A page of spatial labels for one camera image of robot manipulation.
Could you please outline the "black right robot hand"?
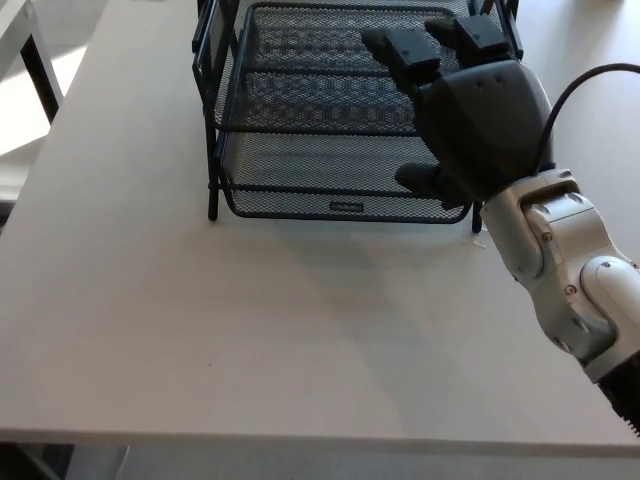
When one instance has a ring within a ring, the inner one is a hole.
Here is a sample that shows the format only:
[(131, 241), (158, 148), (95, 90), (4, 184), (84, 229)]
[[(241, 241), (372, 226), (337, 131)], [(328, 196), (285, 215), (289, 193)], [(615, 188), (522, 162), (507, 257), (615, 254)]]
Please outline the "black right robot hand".
[(551, 111), (546, 94), (488, 16), (363, 29), (360, 37), (409, 99), (414, 130), (436, 159), (401, 165), (401, 187), (452, 209), (552, 164), (539, 145)]

